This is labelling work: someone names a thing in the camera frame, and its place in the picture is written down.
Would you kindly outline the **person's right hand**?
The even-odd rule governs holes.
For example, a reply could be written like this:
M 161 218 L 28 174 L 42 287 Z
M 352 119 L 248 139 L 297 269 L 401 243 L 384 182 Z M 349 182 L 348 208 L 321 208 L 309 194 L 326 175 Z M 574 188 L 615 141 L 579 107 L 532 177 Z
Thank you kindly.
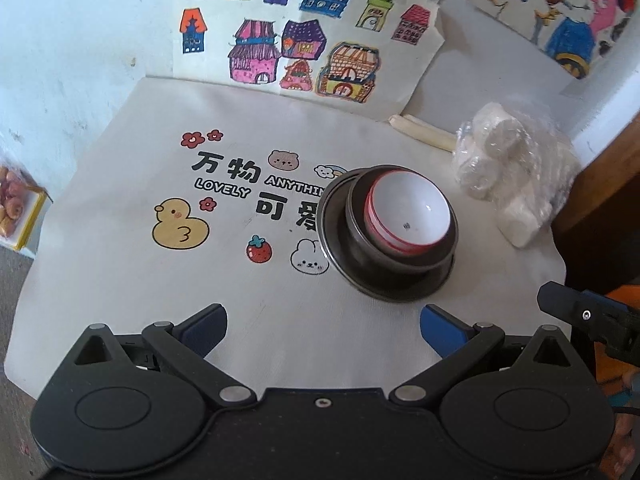
M 614 434 L 601 460 L 599 470 L 606 478 L 618 480 L 623 477 L 634 461 L 636 448 L 632 432 L 637 417 L 631 414 L 617 414 Z

